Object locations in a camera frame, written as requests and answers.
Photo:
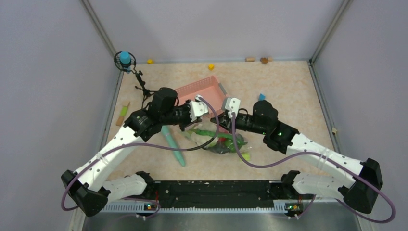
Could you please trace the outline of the green bell pepper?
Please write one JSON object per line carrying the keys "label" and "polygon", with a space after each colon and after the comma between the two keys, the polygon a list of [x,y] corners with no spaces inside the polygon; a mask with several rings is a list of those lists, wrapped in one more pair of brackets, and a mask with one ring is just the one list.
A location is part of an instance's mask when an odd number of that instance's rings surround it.
{"label": "green bell pepper", "polygon": [[[184,135],[186,138],[200,146],[213,138],[215,132],[205,129],[191,128],[188,131],[185,131]],[[242,135],[236,134],[235,137],[239,149],[247,145],[248,142]],[[203,149],[218,154],[236,152],[232,135],[225,132],[219,132],[211,143],[203,147]]]}

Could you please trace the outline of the clear pink zip bag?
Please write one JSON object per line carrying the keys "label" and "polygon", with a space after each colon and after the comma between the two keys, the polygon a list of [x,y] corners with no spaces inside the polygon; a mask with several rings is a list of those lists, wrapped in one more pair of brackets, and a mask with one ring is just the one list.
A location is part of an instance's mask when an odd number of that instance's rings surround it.
{"label": "clear pink zip bag", "polygon": [[[224,128],[217,127],[216,124],[210,122],[199,123],[185,130],[182,134],[184,137],[200,146],[214,136],[217,128],[219,128],[217,137],[214,138],[211,143],[203,147],[203,149],[217,154],[236,153],[232,135]],[[251,146],[248,144],[248,140],[239,133],[236,133],[235,137],[237,146],[243,158],[250,161]]]}

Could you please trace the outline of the pink plastic basket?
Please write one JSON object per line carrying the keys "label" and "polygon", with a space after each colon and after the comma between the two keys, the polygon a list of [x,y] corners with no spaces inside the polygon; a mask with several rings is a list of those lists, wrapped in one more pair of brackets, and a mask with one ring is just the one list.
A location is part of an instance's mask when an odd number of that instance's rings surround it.
{"label": "pink plastic basket", "polygon": [[228,97],[225,88],[215,76],[206,77],[184,85],[176,88],[175,91],[178,94],[180,103],[184,103],[187,100],[193,101],[197,95],[201,95],[211,104],[218,115],[223,112],[222,104]]}

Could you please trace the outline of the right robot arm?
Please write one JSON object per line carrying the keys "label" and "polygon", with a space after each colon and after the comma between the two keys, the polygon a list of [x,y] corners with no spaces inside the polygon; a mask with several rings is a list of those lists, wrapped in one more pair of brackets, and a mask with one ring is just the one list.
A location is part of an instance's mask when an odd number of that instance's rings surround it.
{"label": "right robot arm", "polygon": [[342,200],[358,212],[372,212],[379,194],[364,181],[378,190],[382,188],[381,168],[376,160],[347,157],[312,141],[298,129],[279,121],[278,110],[268,101],[256,102],[252,114],[240,113],[235,98],[227,101],[230,105],[223,105],[223,113],[211,118],[212,123],[218,121],[229,132],[235,128],[262,134],[263,143],[268,148],[286,156],[298,154],[300,159],[329,174],[324,177],[291,170],[281,178],[282,192],[286,197],[322,195]]}

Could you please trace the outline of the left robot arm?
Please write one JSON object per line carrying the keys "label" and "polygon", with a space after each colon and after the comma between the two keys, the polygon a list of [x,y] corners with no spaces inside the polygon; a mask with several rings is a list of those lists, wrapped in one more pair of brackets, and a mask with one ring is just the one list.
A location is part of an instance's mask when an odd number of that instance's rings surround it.
{"label": "left robot arm", "polygon": [[180,104],[174,89],[161,88],[153,94],[145,108],[130,114],[114,137],[94,157],[77,170],[67,170],[62,174],[63,197],[69,196],[87,217],[98,214],[108,203],[125,197],[152,197],[154,180],[144,171],[111,181],[107,178],[136,147],[149,146],[148,140],[160,133],[162,126],[185,128],[198,122],[209,113],[210,108],[201,95]]}

